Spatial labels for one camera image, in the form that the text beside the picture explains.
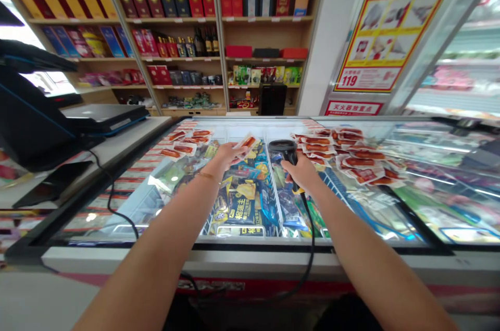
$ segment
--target forearm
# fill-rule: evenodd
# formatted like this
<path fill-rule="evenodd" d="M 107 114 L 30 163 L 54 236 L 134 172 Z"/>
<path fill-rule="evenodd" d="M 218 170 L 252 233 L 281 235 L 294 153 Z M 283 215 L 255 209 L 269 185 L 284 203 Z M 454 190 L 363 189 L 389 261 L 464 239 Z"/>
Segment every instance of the forearm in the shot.
<path fill-rule="evenodd" d="M 223 168 L 210 162 L 168 203 L 98 293 L 74 330 L 160 330 L 182 266 L 214 205 Z"/>
<path fill-rule="evenodd" d="M 311 192 L 350 281 L 386 329 L 455 330 L 421 280 L 357 215 L 321 183 Z"/>

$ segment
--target fire hydrant sign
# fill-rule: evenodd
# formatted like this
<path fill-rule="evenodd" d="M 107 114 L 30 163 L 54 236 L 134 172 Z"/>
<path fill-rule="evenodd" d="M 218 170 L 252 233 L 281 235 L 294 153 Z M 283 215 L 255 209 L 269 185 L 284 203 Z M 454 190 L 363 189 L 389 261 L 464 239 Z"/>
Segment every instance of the fire hydrant sign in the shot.
<path fill-rule="evenodd" d="M 390 92 L 442 0 L 365 0 L 334 91 Z"/>
<path fill-rule="evenodd" d="M 330 101 L 325 116 L 376 116 L 382 103 Z"/>

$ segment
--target red gift box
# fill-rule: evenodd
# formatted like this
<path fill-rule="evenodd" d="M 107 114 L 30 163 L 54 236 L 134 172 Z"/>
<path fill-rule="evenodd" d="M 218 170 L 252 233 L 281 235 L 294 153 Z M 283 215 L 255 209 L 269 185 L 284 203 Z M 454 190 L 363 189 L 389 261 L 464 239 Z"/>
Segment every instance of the red gift box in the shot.
<path fill-rule="evenodd" d="M 227 57 L 252 57 L 252 46 L 226 46 Z"/>
<path fill-rule="evenodd" d="M 307 53 L 308 53 L 307 48 L 283 48 L 280 51 L 280 57 L 281 58 L 302 58 L 305 59 L 307 58 Z"/>

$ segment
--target black speaker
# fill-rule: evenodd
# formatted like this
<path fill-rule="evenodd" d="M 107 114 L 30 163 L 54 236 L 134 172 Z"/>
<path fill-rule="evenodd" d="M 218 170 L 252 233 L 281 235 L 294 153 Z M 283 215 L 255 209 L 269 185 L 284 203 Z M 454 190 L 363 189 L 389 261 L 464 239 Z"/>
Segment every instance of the black speaker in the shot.
<path fill-rule="evenodd" d="M 287 88 L 282 83 L 261 83 L 259 88 L 259 116 L 283 116 Z"/>

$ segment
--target frozen food package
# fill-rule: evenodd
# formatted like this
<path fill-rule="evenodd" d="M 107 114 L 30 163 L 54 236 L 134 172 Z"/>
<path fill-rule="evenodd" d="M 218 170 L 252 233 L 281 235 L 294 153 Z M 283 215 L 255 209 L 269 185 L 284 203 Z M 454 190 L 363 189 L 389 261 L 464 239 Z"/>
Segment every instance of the frozen food package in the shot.
<path fill-rule="evenodd" d="M 160 154 L 169 157 L 174 162 L 176 162 L 179 159 L 182 159 L 186 156 L 186 154 L 183 152 L 179 152 L 179 151 L 171 150 L 171 149 L 163 149 L 160 151 Z"/>

